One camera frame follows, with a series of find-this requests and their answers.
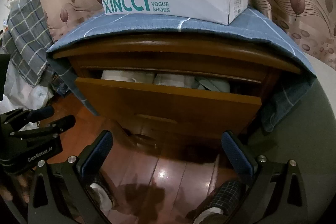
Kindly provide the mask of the white padded bra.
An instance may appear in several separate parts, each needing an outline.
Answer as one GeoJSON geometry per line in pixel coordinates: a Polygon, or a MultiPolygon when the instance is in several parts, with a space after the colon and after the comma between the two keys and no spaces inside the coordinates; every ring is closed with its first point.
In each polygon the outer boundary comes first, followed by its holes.
{"type": "Polygon", "coordinates": [[[230,84],[227,81],[205,77],[195,77],[192,88],[222,93],[230,93],[231,90],[230,84]]]}

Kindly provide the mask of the cream lace bra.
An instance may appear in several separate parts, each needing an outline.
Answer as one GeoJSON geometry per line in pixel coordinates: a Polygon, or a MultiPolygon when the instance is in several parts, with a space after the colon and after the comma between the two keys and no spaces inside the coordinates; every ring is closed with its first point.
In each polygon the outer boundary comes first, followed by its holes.
{"type": "Polygon", "coordinates": [[[140,71],[113,71],[104,70],[102,80],[123,81],[130,83],[152,84],[154,81],[154,73],[140,71]]]}

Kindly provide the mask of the left slipper foot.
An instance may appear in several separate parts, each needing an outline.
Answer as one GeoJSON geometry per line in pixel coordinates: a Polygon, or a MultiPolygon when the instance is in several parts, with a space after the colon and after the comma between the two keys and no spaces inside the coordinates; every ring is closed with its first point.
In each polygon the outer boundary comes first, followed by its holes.
{"type": "Polygon", "coordinates": [[[109,188],[97,178],[88,186],[88,192],[103,212],[112,210],[116,205],[116,200],[110,193],[109,188]]]}

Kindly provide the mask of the grey plaid fabric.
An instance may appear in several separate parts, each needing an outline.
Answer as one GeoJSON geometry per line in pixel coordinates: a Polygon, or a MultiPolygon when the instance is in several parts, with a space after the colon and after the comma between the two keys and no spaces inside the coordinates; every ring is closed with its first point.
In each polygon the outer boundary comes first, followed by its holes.
{"type": "Polygon", "coordinates": [[[46,51],[53,44],[40,0],[12,3],[2,47],[31,87],[49,86],[54,74],[46,51]]]}

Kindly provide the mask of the grey bed mattress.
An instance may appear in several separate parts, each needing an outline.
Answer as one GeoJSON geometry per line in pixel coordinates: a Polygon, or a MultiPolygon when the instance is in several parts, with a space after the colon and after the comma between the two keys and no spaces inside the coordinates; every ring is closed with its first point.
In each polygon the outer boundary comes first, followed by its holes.
{"type": "Polygon", "coordinates": [[[312,88],[270,134],[272,161],[297,162],[311,223],[335,223],[335,70],[308,56],[317,75],[312,88]]]}

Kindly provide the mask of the brown wooden nightstand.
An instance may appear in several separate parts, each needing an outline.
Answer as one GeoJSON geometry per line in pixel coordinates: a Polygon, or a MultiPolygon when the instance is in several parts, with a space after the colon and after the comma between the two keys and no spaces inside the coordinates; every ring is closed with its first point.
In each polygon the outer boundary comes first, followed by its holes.
{"type": "MultiPolygon", "coordinates": [[[[77,78],[101,79],[104,70],[116,70],[225,80],[230,84],[231,94],[259,97],[261,107],[282,76],[293,79],[301,71],[290,61],[238,40],[221,44],[216,40],[144,35],[96,40],[96,43],[72,46],[54,57],[57,61],[69,61],[77,78]]],[[[211,161],[221,145],[221,137],[181,135],[143,126],[132,131],[118,121],[112,122],[114,137],[123,145],[154,155],[211,161]]]]}

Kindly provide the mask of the wooden drawer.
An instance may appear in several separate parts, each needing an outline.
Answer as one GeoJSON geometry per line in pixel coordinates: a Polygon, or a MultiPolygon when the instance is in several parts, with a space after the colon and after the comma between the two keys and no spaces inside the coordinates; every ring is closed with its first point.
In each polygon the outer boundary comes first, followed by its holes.
{"type": "Polygon", "coordinates": [[[76,86],[102,116],[134,131],[153,131],[219,139],[240,133],[255,117],[261,99],[174,86],[77,78],[76,86]]]}

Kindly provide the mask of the right checked slipper foot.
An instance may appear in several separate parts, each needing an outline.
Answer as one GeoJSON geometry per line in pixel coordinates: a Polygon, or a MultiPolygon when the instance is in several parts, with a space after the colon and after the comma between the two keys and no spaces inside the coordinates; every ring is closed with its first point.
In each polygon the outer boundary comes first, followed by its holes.
{"type": "Polygon", "coordinates": [[[226,181],[201,206],[193,223],[225,223],[238,206],[239,198],[244,192],[245,184],[240,180],[226,181]]]}

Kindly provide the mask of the blue checked cloth cover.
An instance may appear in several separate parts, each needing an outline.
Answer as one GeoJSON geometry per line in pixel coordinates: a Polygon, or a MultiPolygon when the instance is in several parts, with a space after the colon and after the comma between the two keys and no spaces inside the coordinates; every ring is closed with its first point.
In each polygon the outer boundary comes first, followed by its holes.
{"type": "Polygon", "coordinates": [[[217,36],[220,43],[225,39],[237,39],[241,42],[254,43],[262,49],[270,49],[281,53],[290,61],[303,69],[295,80],[284,79],[276,87],[271,106],[266,106],[262,119],[265,131],[273,131],[278,124],[298,103],[298,101],[311,89],[317,76],[303,51],[295,42],[272,20],[261,12],[248,7],[230,25],[225,26],[205,20],[151,14],[123,14],[105,15],[103,13],[87,19],[76,28],[68,32],[47,50],[47,60],[52,69],[60,76],[71,92],[94,115],[97,109],[88,102],[87,98],[75,85],[78,74],[69,61],[57,61],[55,53],[68,50],[71,46],[82,46],[84,43],[96,45],[96,39],[115,38],[121,35],[154,34],[195,34],[217,36]]]}

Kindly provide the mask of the grey beige underwear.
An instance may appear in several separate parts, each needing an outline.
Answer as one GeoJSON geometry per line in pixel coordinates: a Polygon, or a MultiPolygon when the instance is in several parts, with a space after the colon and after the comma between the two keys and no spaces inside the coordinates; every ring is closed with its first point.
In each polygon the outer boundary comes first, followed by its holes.
{"type": "Polygon", "coordinates": [[[157,74],[153,81],[153,84],[174,86],[180,88],[191,88],[194,81],[195,77],[193,76],[157,74]]]}

